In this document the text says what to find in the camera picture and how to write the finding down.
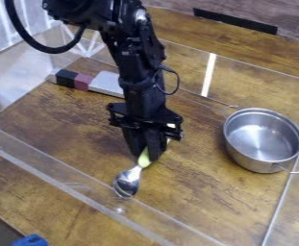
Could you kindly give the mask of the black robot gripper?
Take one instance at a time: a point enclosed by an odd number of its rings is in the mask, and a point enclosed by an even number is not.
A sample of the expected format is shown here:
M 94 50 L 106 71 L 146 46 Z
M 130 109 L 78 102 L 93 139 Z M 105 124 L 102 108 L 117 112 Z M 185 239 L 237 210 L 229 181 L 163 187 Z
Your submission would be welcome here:
M 183 117 L 166 106 L 163 76 L 147 76 L 141 81 L 119 77 L 118 83 L 125 102 L 109 105 L 110 124 L 122 128 L 131 154 L 139 157 L 147 144 L 150 161 L 157 161 L 167 149 L 167 138 L 183 137 Z

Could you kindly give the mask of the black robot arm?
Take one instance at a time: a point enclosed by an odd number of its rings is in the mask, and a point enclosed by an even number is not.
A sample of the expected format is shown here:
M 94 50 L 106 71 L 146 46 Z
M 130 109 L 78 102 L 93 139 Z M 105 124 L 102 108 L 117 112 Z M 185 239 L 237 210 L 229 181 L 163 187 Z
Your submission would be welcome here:
M 166 106 L 165 46 L 157 38 L 142 0 L 43 0 L 48 15 L 101 33 L 118 67 L 125 101 L 111 103 L 110 123 L 122 128 L 134 156 L 157 161 L 167 140 L 183 136 L 183 118 Z

